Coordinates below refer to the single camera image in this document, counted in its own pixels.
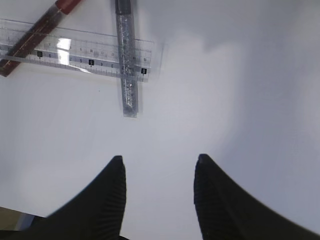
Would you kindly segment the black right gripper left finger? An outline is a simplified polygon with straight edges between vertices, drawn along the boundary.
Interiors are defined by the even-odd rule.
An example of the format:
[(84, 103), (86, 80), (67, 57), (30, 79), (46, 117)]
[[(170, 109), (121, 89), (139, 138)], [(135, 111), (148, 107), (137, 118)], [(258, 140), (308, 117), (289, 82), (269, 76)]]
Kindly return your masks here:
[(24, 230), (2, 230), (2, 240), (122, 240), (126, 169), (117, 155), (77, 196)]

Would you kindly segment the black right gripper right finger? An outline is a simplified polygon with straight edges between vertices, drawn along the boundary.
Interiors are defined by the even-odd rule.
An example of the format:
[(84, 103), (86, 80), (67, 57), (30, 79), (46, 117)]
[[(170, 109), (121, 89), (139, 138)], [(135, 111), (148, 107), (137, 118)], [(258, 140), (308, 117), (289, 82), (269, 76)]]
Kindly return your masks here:
[(193, 202), (204, 240), (318, 240), (232, 180), (207, 154), (195, 165)]

